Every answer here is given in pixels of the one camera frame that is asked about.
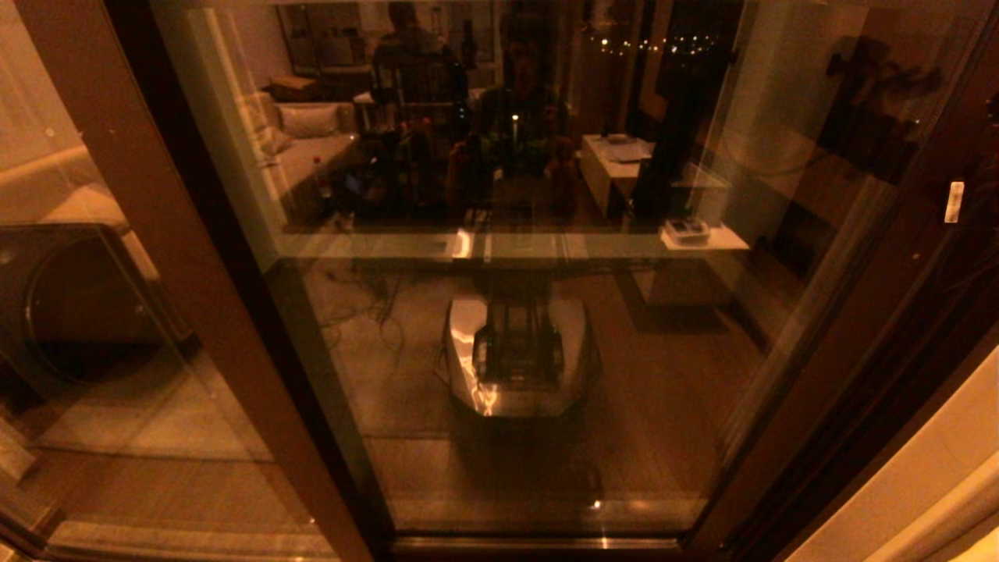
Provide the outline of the brown framed sliding glass door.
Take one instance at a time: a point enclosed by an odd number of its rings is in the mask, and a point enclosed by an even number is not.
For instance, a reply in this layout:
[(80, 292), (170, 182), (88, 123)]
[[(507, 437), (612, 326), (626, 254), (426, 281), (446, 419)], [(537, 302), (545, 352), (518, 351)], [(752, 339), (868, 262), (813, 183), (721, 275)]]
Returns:
[(403, 537), (724, 543), (943, 236), (999, 0), (105, 0)]

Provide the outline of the dark front-load washing machine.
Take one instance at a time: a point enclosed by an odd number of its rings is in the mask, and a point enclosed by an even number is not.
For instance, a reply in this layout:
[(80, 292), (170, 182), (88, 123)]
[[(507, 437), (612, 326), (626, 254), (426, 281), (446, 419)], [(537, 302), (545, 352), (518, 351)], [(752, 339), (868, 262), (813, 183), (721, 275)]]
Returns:
[(110, 226), (0, 225), (0, 396), (92, 384), (190, 334)]

